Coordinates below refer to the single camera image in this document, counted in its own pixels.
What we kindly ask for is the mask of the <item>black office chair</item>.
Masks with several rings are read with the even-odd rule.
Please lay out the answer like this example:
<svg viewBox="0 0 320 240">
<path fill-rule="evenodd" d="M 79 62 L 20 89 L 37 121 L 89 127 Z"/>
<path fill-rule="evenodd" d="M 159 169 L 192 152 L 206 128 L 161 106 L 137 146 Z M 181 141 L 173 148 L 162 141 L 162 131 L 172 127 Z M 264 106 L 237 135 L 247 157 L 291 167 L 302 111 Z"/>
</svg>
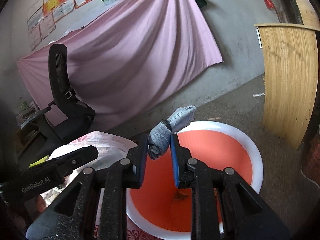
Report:
<svg viewBox="0 0 320 240">
<path fill-rule="evenodd" d="M 48 70 L 53 101 L 48 107 L 29 117 L 21 129 L 35 125 L 40 132 L 55 144 L 61 146 L 85 135 L 95 118 L 95 111 L 89 105 L 76 97 L 71 87 L 67 73 L 67 47 L 64 44 L 54 44 L 49 48 Z M 57 126 L 47 121 L 45 114 L 56 105 L 67 116 L 67 119 Z"/>
</svg>

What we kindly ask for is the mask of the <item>red hanging ornament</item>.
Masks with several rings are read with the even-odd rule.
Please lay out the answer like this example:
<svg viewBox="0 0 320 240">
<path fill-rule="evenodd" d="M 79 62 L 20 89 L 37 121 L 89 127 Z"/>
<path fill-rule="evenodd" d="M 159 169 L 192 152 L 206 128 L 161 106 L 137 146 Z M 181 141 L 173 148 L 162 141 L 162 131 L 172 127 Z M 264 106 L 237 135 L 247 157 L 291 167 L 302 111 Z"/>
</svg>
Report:
<svg viewBox="0 0 320 240">
<path fill-rule="evenodd" d="M 269 10 L 274 9 L 274 3 L 272 2 L 272 0 L 264 0 L 264 3 Z"/>
</svg>

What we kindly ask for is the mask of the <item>pink hanging wall sheet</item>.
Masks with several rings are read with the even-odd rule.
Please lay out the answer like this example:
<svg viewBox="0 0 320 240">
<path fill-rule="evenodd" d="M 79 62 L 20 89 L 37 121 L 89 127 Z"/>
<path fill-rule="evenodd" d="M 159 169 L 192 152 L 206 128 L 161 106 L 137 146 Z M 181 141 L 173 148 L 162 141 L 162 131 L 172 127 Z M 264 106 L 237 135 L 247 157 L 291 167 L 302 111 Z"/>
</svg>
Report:
<svg viewBox="0 0 320 240">
<path fill-rule="evenodd" d="M 222 62 L 195 0 L 122 0 L 60 42 L 97 131 L 148 111 Z"/>
</svg>

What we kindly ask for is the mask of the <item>yellow book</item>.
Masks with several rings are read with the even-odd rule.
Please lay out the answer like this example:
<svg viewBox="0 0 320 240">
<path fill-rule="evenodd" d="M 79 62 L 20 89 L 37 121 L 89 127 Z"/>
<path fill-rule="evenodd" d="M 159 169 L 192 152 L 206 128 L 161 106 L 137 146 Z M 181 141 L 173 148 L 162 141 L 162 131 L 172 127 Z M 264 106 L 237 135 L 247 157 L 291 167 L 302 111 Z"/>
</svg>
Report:
<svg viewBox="0 0 320 240">
<path fill-rule="evenodd" d="M 47 156 L 41 158 L 40 160 L 38 160 L 38 161 L 30 164 L 30 165 L 29 165 L 29 168 L 35 167 L 35 166 L 37 166 L 37 165 L 41 165 L 41 164 L 47 162 L 48 159 L 49 159 L 49 156 L 47 155 Z"/>
</svg>

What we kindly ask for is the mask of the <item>red white plastic basin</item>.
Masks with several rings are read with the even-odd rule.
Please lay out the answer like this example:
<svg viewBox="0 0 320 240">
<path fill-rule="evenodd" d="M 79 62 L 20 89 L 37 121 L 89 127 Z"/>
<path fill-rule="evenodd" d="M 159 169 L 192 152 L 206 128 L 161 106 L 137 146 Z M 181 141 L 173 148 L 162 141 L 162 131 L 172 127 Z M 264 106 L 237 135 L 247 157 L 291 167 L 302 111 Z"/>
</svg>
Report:
<svg viewBox="0 0 320 240">
<path fill-rule="evenodd" d="M 213 121 L 195 121 L 178 133 L 182 147 L 208 167 L 232 167 L 260 192 L 263 162 L 260 152 L 241 130 Z M 190 239 L 191 190 L 174 183 L 171 154 L 146 161 L 142 187 L 127 191 L 128 239 Z"/>
</svg>

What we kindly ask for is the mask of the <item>grey sock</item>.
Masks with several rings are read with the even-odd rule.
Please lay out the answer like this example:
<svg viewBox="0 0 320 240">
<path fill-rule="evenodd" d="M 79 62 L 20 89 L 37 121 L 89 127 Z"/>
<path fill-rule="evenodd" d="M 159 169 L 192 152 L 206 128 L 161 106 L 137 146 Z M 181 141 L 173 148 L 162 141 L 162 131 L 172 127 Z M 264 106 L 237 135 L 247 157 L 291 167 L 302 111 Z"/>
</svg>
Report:
<svg viewBox="0 0 320 240">
<path fill-rule="evenodd" d="M 150 131 L 148 155 L 152 160 L 160 158 L 168 150 L 171 135 L 189 126 L 195 118 L 196 110 L 193 105 L 179 107 Z"/>
</svg>

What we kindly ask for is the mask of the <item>wall certificates cluster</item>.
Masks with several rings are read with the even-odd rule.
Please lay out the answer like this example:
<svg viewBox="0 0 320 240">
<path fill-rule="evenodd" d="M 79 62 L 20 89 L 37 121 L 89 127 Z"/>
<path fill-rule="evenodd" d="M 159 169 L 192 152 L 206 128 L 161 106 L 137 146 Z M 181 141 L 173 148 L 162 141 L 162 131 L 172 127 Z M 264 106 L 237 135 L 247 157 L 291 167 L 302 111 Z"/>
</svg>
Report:
<svg viewBox="0 0 320 240">
<path fill-rule="evenodd" d="M 38 0 L 28 10 L 28 39 L 34 50 L 52 31 L 56 23 L 93 0 Z"/>
</svg>

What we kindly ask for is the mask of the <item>pink floral tablecloth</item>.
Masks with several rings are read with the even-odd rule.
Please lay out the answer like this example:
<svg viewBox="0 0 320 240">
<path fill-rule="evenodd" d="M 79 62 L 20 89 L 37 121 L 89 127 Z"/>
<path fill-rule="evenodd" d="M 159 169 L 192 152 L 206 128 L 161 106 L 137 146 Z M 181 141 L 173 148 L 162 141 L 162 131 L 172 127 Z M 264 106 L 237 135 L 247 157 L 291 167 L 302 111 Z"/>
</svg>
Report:
<svg viewBox="0 0 320 240">
<path fill-rule="evenodd" d="M 136 147 L 137 144 L 129 139 L 119 137 L 117 135 L 94 131 L 73 140 L 67 145 L 58 147 L 53 151 L 53 153 L 50 155 L 50 157 L 48 157 L 47 160 L 58 158 L 62 155 L 87 146 L 94 146 L 98 150 L 98 157 L 85 166 L 91 166 L 96 171 L 98 171 L 110 167 L 116 161 L 125 158 L 129 149 Z M 41 194 L 47 206 L 49 206 L 53 202 L 53 200 L 66 188 L 66 186 L 71 183 L 71 181 L 80 173 L 81 170 L 83 170 L 83 167 L 76 169 L 71 175 L 68 175 L 65 179 L 66 181 L 62 186 L 54 187 L 53 189 Z M 100 235 L 99 219 L 102 207 L 103 193 L 104 189 L 101 190 L 94 228 L 94 237 L 96 239 L 98 239 Z M 134 222 L 127 216 L 127 239 L 160 238 L 146 233 L 138 226 L 136 226 Z"/>
</svg>

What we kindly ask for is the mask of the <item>wooden cabinet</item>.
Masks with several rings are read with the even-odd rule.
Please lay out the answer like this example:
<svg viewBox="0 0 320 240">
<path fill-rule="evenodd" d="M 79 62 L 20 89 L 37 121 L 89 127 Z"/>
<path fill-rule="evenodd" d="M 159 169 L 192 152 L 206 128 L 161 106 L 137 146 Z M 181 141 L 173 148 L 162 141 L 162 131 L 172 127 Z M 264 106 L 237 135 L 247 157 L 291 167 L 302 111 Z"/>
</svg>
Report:
<svg viewBox="0 0 320 240">
<path fill-rule="evenodd" d="M 295 0 L 301 24 L 256 24 L 265 67 L 263 125 L 299 148 L 316 101 L 319 18 L 309 0 Z"/>
</svg>

